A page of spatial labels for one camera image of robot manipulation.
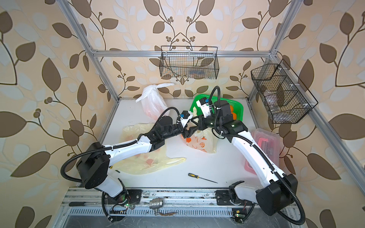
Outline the white plastic bag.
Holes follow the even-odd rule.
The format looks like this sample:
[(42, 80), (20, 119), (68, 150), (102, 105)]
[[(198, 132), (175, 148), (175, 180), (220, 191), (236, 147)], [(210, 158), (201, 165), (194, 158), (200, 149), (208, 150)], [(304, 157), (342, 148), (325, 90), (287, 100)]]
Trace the white plastic bag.
[(174, 84), (162, 83), (158, 85), (149, 85), (143, 89), (141, 96), (136, 102), (141, 102), (143, 111), (148, 117), (156, 121), (162, 112), (167, 109), (166, 103), (158, 89), (166, 89), (172, 85)]

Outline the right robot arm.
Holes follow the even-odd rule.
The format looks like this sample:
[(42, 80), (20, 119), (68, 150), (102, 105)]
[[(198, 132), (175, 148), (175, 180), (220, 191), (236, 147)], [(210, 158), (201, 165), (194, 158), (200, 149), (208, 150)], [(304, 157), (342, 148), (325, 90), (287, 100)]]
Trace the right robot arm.
[(292, 174), (286, 175), (272, 162), (256, 143), (246, 125), (234, 118), (230, 104), (220, 98), (220, 87), (216, 86), (212, 92), (218, 95), (216, 102), (212, 101), (212, 97), (204, 97), (197, 102), (201, 115), (194, 116), (189, 111), (180, 115), (183, 126), (188, 122), (196, 125), (195, 128), (189, 128), (186, 137), (190, 137), (197, 130), (212, 128), (220, 139), (227, 139), (243, 154), (262, 185), (262, 189), (254, 191), (253, 203), (258, 204), (267, 215), (278, 213), (292, 224), (303, 225), (306, 215), (296, 196), (296, 177)]

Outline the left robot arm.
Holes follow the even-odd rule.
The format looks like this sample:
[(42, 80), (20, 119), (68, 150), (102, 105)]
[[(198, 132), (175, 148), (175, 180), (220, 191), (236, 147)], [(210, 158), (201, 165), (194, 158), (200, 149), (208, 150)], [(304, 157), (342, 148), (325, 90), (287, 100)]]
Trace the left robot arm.
[(194, 116), (190, 111), (177, 113), (177, 121), (162, 113), (147, 133), (136, 139), (108, 146), (98, 145), (95, 149), (78, 154), (67, 160), (61, 167), (63, 178), (82, 183), (86, 189), (97, 189), (102, 192), (104, 214), (113, 221), (106, 210), (106, 198), (112, 198), (116, 204), (130, 202), (128, 191), (120, 178), (113, 175), (111, 167), (132, 156), (146, 154), (164, 146), (165, 140), (178, 135), (187, 138), (200, 130), (204, 116)]

